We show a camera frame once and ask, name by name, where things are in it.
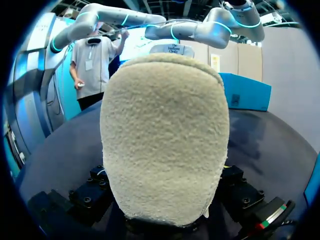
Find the dark pants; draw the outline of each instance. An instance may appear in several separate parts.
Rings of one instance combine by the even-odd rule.
[[[100,100],[102,100],[104,96],[104,93],[98,93],[95,95],[91,95],[91,96],[86,96],[83,98],[78,99],[78,103],[80,105],[81,111],[87,109],[88,107],[90,107],[91,105],[99,102]]]

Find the blue display panel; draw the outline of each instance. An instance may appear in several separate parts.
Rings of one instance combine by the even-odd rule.
[[[220,73],[230,109],[267,111],[271,86],[243,76]]]
[[[129,29],[130,36],[125,41],[124,49],[120,55],[120,62],[148,55],[154,45],[178,44],[179,40],[160,39],[150,40],[145,38],[145,27]]]
[[[314,202],[319,188],[320,188],[320,153],[315,161],[311,178],[304,191],[306,201],[309,205],[311,205]]]

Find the white robotic arm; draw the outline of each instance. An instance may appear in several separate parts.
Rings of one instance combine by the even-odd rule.
[[[225,2],[225,8],[211,9],[203,22],[177,22],[163,26],[149,25],[145,37],[152,40],[177,39],[190,40],[207,44],[217,49],[224,49],[231,34],[243,35],[253,42],[261,42],[265,38],[259,13],[250,0]]]
[[[203,22],[177,19],[165,24],[165,17],[160,15],[91,3],[81,10],[74,24],[52,39],[50,49],[58,53],[71,42],[86,38],[97,22],[127,27],[145,25],[145,37],[151,40],[190,40],[218,49],[228,45],[231,34],[246,36],[253,42],[264,39],[260,16],[251,0],[229,0],[224,7],[213,8]]]

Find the black round table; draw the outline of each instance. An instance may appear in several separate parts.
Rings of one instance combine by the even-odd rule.
[[[90,170],[102,164],[100,107],[98,102],[63,124],[30,156],[17,179],[26,201],[51,189],[68,198],[68,191],[81,186]],[[274,197],[293,200],[296,207],[289,218],[297,220],[307,207],[304,190],[317,153],[294,129],[269,112],[230,110],[229,113],[226,165],[242,169],[251,185],[264,190],[266,201]],[[237,235],[239,224],[221,211],[227,234]],[[283,236],[291,231],[284,227],[280,232]]]

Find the plush fabric object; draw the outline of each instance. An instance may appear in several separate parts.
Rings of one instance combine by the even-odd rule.
[[[126,62],[101,106],[103,165],[128,218],[185,226],[207,212],[227,158],[221,77],[190,57]]]

